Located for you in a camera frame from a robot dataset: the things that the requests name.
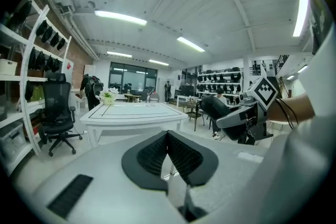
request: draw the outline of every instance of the gray floor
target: gray floor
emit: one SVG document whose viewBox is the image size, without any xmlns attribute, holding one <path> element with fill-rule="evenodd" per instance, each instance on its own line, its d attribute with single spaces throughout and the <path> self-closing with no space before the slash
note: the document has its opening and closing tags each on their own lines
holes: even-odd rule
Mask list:
<svg viewBox="0 0 336 224">
<path fill-rule="evenodd" d="M 85 125 L 80 122 L 80 118 L 82 115 L 88 112 L 88 109 L 81 109 L 79 115 L 76 115 L 75 128 L 73 129 L 74 133 L 81 133 L 86 130 Z M 196 131 L 194 132 L 194 119 L 187 119 L 183 122 L 181 126 L 181 131 L 197 135 L 203 138 L 212 139 L 212 129 L 209 128 L 209 120 L 206 120 L 205 117 L 205 125 L 203 126 L 202 118 L 198 118 Z M 163 130 L 175 130 L 176 124 L 166 124 L 162 126 Z M 278 135 L 279 130 L 274 131 L 274 135 Z M 282 133 L 288 133 L 288 130 L 283 130 Z M 123 134 L 122 136 L 108 136 L 106 134 L 102 134 L 102 137 L 99 140 L 99 144 L 107 144 L 113 143 L 116 141 L 128 139 L 130 137 L 134 137 L 134 134 Z M 76 155 L 73 155 L 71 152 L 71 148 L 69 148 L 65 143 L 60 143 L 54 149 L 54 156 L 50 157 L 48 155 L 48 150 L 51 146 L 51 143 L 44 145 L 42 147 L 42 152 L 38 156 L 33 152 L 29 153 L 25 159 L 18 165 L 15 171 L 11 175 L 12 182 L 14 186 L 18 189 L 23 190 L 26 193 L 32 193 L 34 190 L 51 174 L 61 169 L 68 163 L 72 162 L 74 159 L 78 158 L 80 155 L 90 150 L 90 146 L 88 143 L 88 137 L 86 134 L 83 135 L 83 140 L 79 140 L 77 137 L 69 139 L 70 143 L 76 149 Z M 224 137 L 222 140 L 217 140 L 218 143 L 236 143 L 231 141 L 229 138 Z M 259 146 L 269 147 L 272 139 L 268 138 L 260 141 Z M 171 162 L 167 157 L 163 163 L 162 167 L 162 178 L 165 175 L 169 174 L 171 168 Z M 183 204 L 186 184 L 181 179 L 180 176 L 175 176 L 173 183 L 170 185 L 170 194 L 169 199 L 175 206 L 180 206 Z"/>
</svg>

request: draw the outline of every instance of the white ceiling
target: white ceiling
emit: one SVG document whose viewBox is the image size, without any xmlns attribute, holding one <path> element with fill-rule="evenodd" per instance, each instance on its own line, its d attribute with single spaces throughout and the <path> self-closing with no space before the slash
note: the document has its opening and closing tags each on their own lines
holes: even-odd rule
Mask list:
<svg viewBox="0 0 336 224">
<path fill-rule="evenodd" d="M 173 69 L 251 54 L 288 54 L 307 47 L 302 37 L 292 36 L 298 0 L 53 1 L 73 4 L 72 19 L 96 53 L 114 50 L 138 60 L 167 62 Z M 128 14 L 148 23 L 143 27 L 96 17 L 95 8 Z M 180 35 L 206 52 L 178 42 Z"/>
</svg>

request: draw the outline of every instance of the black chair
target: black chair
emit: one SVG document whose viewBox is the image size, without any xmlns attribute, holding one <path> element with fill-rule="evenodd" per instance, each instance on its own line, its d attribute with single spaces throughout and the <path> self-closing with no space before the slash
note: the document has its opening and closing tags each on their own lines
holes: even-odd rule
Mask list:
<svg viewBox="0 0 336 224">
<path fill-rule="evenodd" d="M 44 144 L 47 144 L 47 140 L 56 140 L 49 149 L 50 157 L 53 156 L 52 150 L 60 142 L 65 142 L 75 154 L 76 150 L 67 138 L 78 136 L 82 140 L 80 134 L 68 134 L 75 122 L 75 107 L 71 106 L 69 109 L 68 105 L 70 88 L 70 83 L 66 82 L 65 74 L 62 73 L 49 73 L 48 81 L 43 84 L 45 108 L 37 111 L 42 123 L 38 133 Z"/>
</svg>

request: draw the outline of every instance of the white box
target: white box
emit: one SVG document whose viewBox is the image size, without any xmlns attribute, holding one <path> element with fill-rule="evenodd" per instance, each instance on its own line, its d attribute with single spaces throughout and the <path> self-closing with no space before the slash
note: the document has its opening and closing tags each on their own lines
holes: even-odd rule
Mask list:
<svg viewBox="0 0 336 224">
<path fill-rule="evenodd" d="M 9 61 L 7 59 L 0 59 L 0 74 L 15 75 L 17 62 Z"/>
</svg>

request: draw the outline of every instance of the ceiling light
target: ceiling light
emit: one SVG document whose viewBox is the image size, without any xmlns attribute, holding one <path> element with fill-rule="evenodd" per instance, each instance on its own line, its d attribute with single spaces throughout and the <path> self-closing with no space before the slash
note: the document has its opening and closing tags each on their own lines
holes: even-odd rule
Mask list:
<svg viewBox="0 0 336 224">
<path fill-rule="evenodd" d="M 305 23 L 307 15 L 308 2 L 309 0 L 299 0 L 299 12 L 298 12 L 298 18 L 296 20 L 295 30 L 293 33 L 294 37 L 299 37 L 301 35 L 301 31 L 303 29 L 303 25 Z"/>
<path fill-rule="evenodd" d="M 129 54 L 120 54 L 118 52 L 113 52 L 113 51 L 108 51 L 107 54 L 109 55 L 117 55 L 117 56 L 124 56 L 124 57 L 128 57 L 128 58 L 132 58 L 132 55 Z"/>
<path fill-rule="evenodd" d="M 106 12 L 103 10 L 95 10 L 95 15 L 99 17 L 106 17 L 106 18 L 112 18 L 112 19 L 119 19 L 119 20 L 126 20 L 131 23 L 135 23 L 138 25 L 146 25 L 147 21 L 142 20 L 133 16 L 120 14 L 120 13 L 114 13 L 114 12 Z"/>
<path fill-rule="evenodd" d="M 304 67 L 302 67 L 302 68 L 298 71 L 298 73 L 301 73 L 301 72 L 304 71 L 307 67 L 308 67 L 308 66 L 305 65 Z"/>
<path fill-rule="evenodd" d="M 159 61 L 155 61 L 155 60 L 149 60 L 149 62 L 157 63 L 158 65 L 163 65 L 163 66 L 169 66 L 169 63 L 165 63 L 165 62 L 159 62 Z"/>
<path fill-rule="evenodd" d="M 188 45 L 188 46 L 190 46 L 190 47 L 192 47 L 192 48 L 194 48 L 195 50 L 198 50 L 198 51 L 200 51 L 200 52 L 204 52 L 204 51 L 205 51 L 204 49 L 202 49 L 202 48 L 199 47 L 198 45 L 192 43 L 191 41 L 185 39 L 184 37 L 179 37 L 177 40 L 180 41 L 180 42 L 182 42 L 182 43 L 185 43 L 186 45 Z"/>
</svg>

